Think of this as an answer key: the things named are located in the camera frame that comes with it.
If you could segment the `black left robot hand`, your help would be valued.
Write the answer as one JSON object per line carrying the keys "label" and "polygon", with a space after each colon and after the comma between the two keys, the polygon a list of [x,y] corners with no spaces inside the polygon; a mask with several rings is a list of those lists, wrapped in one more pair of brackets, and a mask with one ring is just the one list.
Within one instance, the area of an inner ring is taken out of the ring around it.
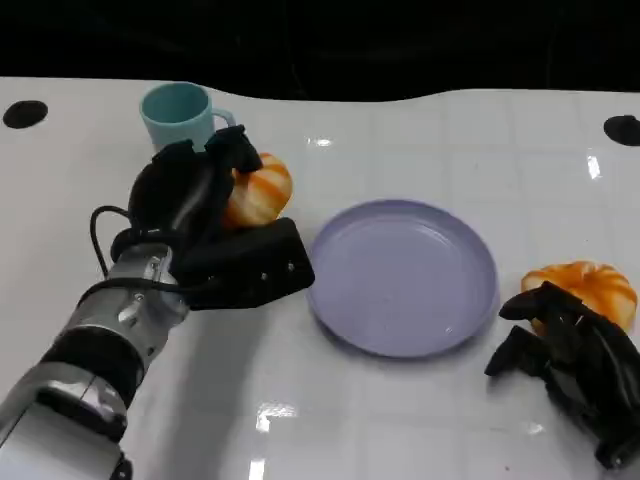
{"label": "black left robot hand", "polygon": [[127,213],[130,228],[111,246],[117,259],[128,248],[157,243],[184,255],[224,235],[234,173],[253,173],[262,160],[243,125],[213,133],[198,151],[191,139],[159,150],[136,177]]}

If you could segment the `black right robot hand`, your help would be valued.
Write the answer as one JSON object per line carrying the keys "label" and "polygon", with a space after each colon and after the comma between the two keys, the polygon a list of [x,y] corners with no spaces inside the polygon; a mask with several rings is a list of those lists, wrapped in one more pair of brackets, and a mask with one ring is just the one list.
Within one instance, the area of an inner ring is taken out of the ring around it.
{"label": "black right robot hand", "polygon": [[485,368],[541,379],[550,400],[598,440],[595,457],[618,470],[639,457],[639,351],[618,325],[545,281],[504,303],[506,320],[538,320],[537,336],[514,326]]}

